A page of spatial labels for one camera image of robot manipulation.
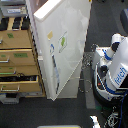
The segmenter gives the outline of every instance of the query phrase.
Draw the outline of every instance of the wooden cabinet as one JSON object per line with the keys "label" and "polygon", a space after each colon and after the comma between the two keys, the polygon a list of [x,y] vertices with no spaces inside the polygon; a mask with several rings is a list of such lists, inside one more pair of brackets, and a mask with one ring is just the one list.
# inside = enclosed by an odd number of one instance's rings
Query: wooden cabinet
{"label": "wooden cabinet", "polygon": [[[0,93],[42,92],[44,95],[30,29],[13,31],[13,22],[14,18],[9,18],[7,30],[0,31]],[[24,81],[21,76],[36,76],[36,80]],[[8,81],[12,77],[20,80]]]}

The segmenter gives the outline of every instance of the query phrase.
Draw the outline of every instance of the white robot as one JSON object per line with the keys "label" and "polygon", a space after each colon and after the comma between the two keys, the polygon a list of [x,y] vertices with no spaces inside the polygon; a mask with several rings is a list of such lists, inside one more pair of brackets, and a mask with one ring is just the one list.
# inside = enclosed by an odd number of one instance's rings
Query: white robot
{"label": "white robot", "polygon": [[97,47],[92,63],[94,94],[106,103],[117,103],[128,89],[128,37],[112,36],[110,47]]}

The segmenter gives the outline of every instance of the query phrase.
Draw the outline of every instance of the open drawer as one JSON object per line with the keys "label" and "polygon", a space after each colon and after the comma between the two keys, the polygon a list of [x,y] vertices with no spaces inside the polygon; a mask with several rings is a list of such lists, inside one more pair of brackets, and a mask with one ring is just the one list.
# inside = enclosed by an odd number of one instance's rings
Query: open drawer
{"label": "open drawer", "polygon": [[19,76],[20,74],[25,76],[39,75],[36,65],[0,67],[0,77]]}
{"label": "open drawer", "polygon": [[32,49],[0,50],[0,66],[35,65]]}
{"label": "open drawer", "polygon": [[0,31],[0,49],[10,48],[31,48],[30,30],[13,31],[12,26],[14,18],[9,18],[8,28],[5,31]]}
{"label": "open drawer", "polygon": [[38,76],[0,77],[0,93],[41,91]]}

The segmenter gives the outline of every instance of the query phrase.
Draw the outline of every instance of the floor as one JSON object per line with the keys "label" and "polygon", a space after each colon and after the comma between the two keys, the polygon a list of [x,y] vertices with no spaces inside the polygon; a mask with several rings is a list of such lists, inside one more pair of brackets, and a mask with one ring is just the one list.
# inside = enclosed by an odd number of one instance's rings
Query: floor
{"label": "floor", "polygon": [[[110,46],[114,33],[126,36],[119,15],[122,9],[128,7],[128,1],[98,1],[93,0],[92,3],[85,52],[91,52],[92,44]],[[84,81],[80,80],[80,87],[85,91],[88,90],[86,80],[90,79],[86,70],[81,72],[81,79]],[[37,128],[43,125],[79,125],[83,128],[92,128],[91,115],[98,117],[102,128],[105,118],[101,111],[94,107],[94,97],[90,98],[88,94],[79,91],[77,99],[57,99],[54,102],[46,98],[21,98],[20,103],[16,105],[0,103],[0,128]]]}

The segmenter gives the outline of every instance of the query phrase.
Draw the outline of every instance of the wooden drawer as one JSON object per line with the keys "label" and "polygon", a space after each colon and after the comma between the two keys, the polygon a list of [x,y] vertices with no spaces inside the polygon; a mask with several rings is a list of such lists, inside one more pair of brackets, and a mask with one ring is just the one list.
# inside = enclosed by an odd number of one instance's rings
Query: wooden drawer
{"label": "wooden drawer", "polygon": [[0,66],[35,65],[32,49],[0,50]]}
{"label": "wooden drawer", "polygon": [[39,75],[36,65],[34,66],[15,66],[15,67],[0,67],[0,77],[18,76],[18,75]]}
{"label": "wooden drawer", "polygon": [[34,81],[0,82],[0,93],[41,91],[38,76]]}
{"label": "wooden drawer", "polygon": [[8,29],[0,31],[0,49],[9,48],[31,48],[29,30],[13,31],[14,18],[9,19]]}

